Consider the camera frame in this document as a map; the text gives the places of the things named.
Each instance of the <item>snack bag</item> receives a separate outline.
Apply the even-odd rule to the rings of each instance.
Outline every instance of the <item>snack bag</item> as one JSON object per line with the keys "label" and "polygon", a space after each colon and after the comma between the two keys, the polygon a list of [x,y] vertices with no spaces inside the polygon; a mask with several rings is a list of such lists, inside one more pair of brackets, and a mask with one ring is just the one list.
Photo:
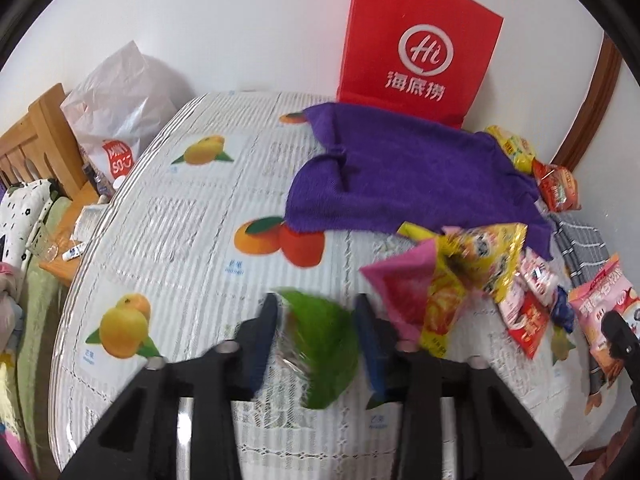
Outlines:
{"label": "snack bag", "polygon": [[516,273],[527,226],[496,224],[437,235],[405,222],[398,234],[412,240],[435,238],[438,254],[449,259],[451,269],[470,286],[483,290],[500,303]]}
{"label": "snack bag", "polygon": [[551,270],[549,264],[527,247],[518,268],[538,301],[543,306],[553,307],[558,299],[560,278]]}
{"label": "snack bag", "polygon": [[556,304],[551,310],[551,321],[555,326],[571,334],[574,332],[575,312],[568,304],[564,288],[559,286],[557,295]]}
{"label": "snack bag", "polygon": [[488,126],[484,131],[495,137],[504,153],[511,159],[516,170],[531,174],[531,163],[536,156],[536,152],[527,142],[527,139],[514,135],[500,126]]}
{"label": "snack bag", "polygon": [[404,254],[360,268],[402,339],[420,341],[435,267],[436,243],[427,240]]}
{"label": "snack bag", "polygon": [[527,288],[524,280],[515,278],[498,309],[511,338],[529,359],[533,359],[549,322],[538,298]]}
{"label": "snack bag", "polygon": [[420,345],[432,355],[444,357],[447,353],[447,336],[458,318],[466,294],[462,281],[438,251],[420,336]]}
{"label": "snack bag", "polygon": [[624,364],[609,354],[609,342],[602,333],[602,318],[607,312],[615,310],[636,335],[640,322],[638,294],[622,273],[618,255],[614,254],[593,280],[574,288],[569,293],[569,303],[590,343],[591,355],[602,368],[609,384],[613,384]]}
{"label": "snack bag", "polygon": [[543,164],[536,158],[532,163],[533,176],[546,206],[559,213],[581,209],[578,199],[578,183],[571,171],[555,164]]}
{"label": "snack bag", "polygon": [[401,337],[444,357],[447,334],[466,298],[466,288],[438,252],[436,239],[360,272],[382,297]]}

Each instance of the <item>blanket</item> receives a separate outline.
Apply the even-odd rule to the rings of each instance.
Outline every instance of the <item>blanket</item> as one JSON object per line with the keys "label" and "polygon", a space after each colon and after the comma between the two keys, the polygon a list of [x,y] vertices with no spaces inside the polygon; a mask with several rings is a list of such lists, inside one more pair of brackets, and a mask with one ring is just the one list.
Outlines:
{"label": "blanket", "polygon": [[0,353],[0,438],[6,440],[22,466],[31,474],[31,460],[24,438],[15,381],[15,356],[24,327],[24,313],[11,296],[15,295],[15,292],[15,279],[11,267],[0,263],[0,306],[11,310],[8,317],[13,327]]}
{"label": "blanket", "polygon": [[305,117],[326,153],[293,180],[285,214],[293,230],[392,234],[405,221],[436,232],[521,222],[526,244],[551,259],[536,183],[489,134],[358,105],[321,104]]}

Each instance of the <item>lemon print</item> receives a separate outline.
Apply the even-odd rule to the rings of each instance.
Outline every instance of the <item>lemon print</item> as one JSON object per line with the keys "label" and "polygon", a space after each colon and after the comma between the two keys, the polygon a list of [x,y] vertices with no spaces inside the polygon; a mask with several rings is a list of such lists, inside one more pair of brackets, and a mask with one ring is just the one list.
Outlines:
{"label": "lemon print", "polygon": [[151,304],[149,300],[142,294],[134,292],[133,294],[125,294],[116,303],[116,308],[133,308],[142,314],[146,322],[151,318]]}
{"label": "lemon print", "polygon": [[149,335],[146,317],[135,308],[114,306],[107,310],[98,329],[105,351],[118,359],[132,357]]}
{"label": "lemon print", "polygon": [[102,345],[107,354],[118,359],[134,355],[159,356],[160,352],[149,337],[151,304],[142,294],[125,294],[116,305],[104,313],[98,330],[85,340],[88,345]]}
{"label": "lemon print", "polygon": [[173,164],[186,162],[191,166],[201,166],[214,160],[233,162],[233,159],[225,153],[225,137],[214,135],[200,139],[189,146],[184,151],[184,155],[174,160]]}

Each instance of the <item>green object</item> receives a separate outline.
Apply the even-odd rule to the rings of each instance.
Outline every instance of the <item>green object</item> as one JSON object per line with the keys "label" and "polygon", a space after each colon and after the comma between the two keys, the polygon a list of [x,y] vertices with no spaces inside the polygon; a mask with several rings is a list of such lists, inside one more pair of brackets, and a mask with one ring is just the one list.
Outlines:
{"label": "green object", "polygon": [[302,405],[324,410],[349,386],[358,368],[352,313],[333,301],[290,288],[278,293],[295,316],[291,337],[308,370]]}
{"label": "green object", "polygon": [[91,335],[84,341],[88,345],[99,345],[100,341],[100,331],[99,329],[95,332],[92,332]]}
{"label": "green object", "polygon": [[138,348],[138,351],[136,352],[136,354],[138,355],[142,355],[142,357],[160,357],[160,352],[158,351],[158,349],[156,348],[156,345],[154,345],[154,342],[151,341],[150,337],[147,337],[142,345],[140,345],[140,348]]}
{"label": "green object", "polygon": [[214,160],[219,160],[221,162],[233,162],[234,160],[228,156],[225,152],[220,153]]}
{"label": "green object", "polygon": [[245,233],[248,235],[259,235],[260,233],[265,233],[276,225],[280,225],[284,222],[284,218],[282,216],[267,216],[266,218],[260,218],[255,222],[251,222],[250,225],[247,226]]}
{"label": "green object", "polygon": [[553,354],[553,365],[558,361],[566,361],[569,352],[575,348],[575,345],[569,341],[564,328],[554,325],[554,335],[551,338],[551,353]]}
{"label": "green object", "polygon": [[[45,222],[54,232],[71,200],[55,201]],[[56,332],[68,289],[32,258],[25,273],[18,304],[24,309],[24,332],[18,349],[17,395],[26,442],[31,451],[35,477],[54,480],[60,472],[49,447],[49,378]]]}

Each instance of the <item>yellow snack bag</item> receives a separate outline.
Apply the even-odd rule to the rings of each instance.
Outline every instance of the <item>yellow snack bag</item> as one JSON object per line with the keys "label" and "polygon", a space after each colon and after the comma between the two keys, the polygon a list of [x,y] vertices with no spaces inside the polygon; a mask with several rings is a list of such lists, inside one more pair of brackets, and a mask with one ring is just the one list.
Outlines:
{"label": "yellow snack bag", "polygon": [[484,131],[495,137],[504,153],[511,159],[516,170],[527,174],[532,173],[531,164],[536,152],[527,139],[514,135],[500,126],[488,126]]}
{"label": "yellow snack bag", "polygon": [[444,357],[447,353],[449,331],[458,318],[465,298],[465,286],[438,249],[420,334],[420,345],[432,355]]}
{"label": "yellow snack bag", "polygon": [[447,258],[450,269],[500,303],[513,281],[527,226],[496,224],[437,235],[405,222],[398,234],[418,241],[436,238],[438,254]]}

